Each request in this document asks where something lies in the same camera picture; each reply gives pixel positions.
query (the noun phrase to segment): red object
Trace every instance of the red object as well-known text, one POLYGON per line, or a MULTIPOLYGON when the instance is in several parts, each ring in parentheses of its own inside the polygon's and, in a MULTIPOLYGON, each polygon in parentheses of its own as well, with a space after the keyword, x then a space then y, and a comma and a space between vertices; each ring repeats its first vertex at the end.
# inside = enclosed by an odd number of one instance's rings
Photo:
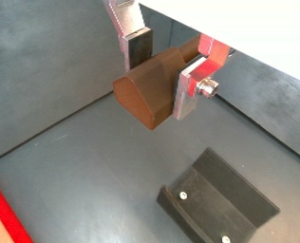
POLYGON ((188 94, 193 98, 196 94, 196 86, 200 81, 208 78, 224 66, 229 56, 229 46, 214 40, 213 37, 201 34, 198 51, 209 56, 208 60, 190 72, 190 82, 188 86, 188 94))
POLYGON ((34 242, 29 236, 21 221, 18 220, 13 208, 0 193, 0 220, 5 228, 15 243, 31 243, 34 242))

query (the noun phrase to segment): brown wooden block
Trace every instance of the brown wooden block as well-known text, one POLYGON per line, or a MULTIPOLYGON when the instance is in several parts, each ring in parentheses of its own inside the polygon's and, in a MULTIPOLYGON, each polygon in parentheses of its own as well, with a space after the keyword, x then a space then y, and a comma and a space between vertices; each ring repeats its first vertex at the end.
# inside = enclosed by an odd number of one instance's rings
POLYGON ((185 65, 180 49, 172 47, 113 83, 117 101, 152 130, 172 114, 177 73, 185 65))

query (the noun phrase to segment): black bracket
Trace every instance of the black bracket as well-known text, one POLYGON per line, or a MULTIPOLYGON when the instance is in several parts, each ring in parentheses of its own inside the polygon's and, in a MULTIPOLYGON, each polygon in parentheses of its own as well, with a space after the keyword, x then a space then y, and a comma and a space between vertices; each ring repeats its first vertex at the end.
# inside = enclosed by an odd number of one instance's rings
POLYGON ((193 242, 245 243, 280 209, 208 148, 158 202, 193 242))

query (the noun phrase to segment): bolt head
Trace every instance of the bolt head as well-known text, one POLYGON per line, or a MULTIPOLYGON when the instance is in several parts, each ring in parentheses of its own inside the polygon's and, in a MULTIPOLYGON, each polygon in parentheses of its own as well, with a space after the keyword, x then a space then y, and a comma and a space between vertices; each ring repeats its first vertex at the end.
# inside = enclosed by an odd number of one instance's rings
POLYGON ((181 199, 181 200, 186 200, 186 199, 188 199, 188 194, 186 194, 186 192, 181 192, 181 193, 180 193, 180 199, 181 199))
POLYGON ((204 95, 206 98, 212 98, 216 95, 218 88, 218 82, 216 82, 212 77, 205 78, 197 83, 197 93, 204 95))
POLYGON ((232 240, 226 235, 222 237, 222 243, 232 243, 232 240))

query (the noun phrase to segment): red edge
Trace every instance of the red edge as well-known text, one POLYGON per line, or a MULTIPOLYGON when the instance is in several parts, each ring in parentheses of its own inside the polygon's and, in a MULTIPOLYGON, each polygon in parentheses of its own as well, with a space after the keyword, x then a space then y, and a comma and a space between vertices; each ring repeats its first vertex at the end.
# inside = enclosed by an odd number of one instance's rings
POLYGON ((33 243, 21 221, 18 220, 13 208, 0 193, 0 220, 15 243, 33 243))

